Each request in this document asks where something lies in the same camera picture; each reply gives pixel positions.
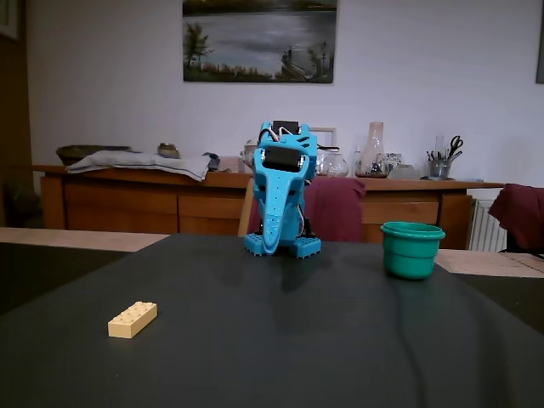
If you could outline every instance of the blue robot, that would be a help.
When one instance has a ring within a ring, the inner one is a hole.
[[[261,214],[259,231],[247,234],[246,249],[271,255],[287,247],[297,258],[321,250],[304,217],[304,189],[315,176],[317,137],[306,124],[263,123],[253,156],[253,194]]]

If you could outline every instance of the painting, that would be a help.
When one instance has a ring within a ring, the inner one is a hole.
[[[542,6],[541,51],[536,68],[536,83],[544,83],[544,6]]]
[[[337,0],[184,0],[186,82],[332,83]]]
[[[20,0],[0,0],[0,35],[19,40]]]

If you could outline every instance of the green cup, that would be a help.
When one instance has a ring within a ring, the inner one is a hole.
[[[383,262],[392,275],[425,279],[433,273],[434,257],[445,232],[433,225],[388,222],[382,225]]]

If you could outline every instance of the lego brick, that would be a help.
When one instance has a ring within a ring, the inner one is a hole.
[[[132,338],[156,318],[156,303],[136,302],[108,322],[110,337]]]

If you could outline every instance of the glass vase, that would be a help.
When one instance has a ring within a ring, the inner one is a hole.
[[[323,159],[321,174],[328,177],[346,177],[348,173],[349,166],[342,153],[338,150],[329,150]]]
[[[365,177],[367,174],[382,173],[382,161],[385,157],[383,149],[383,122],[372,122],[368,130],[366,146],[360,155],[355,175]]]

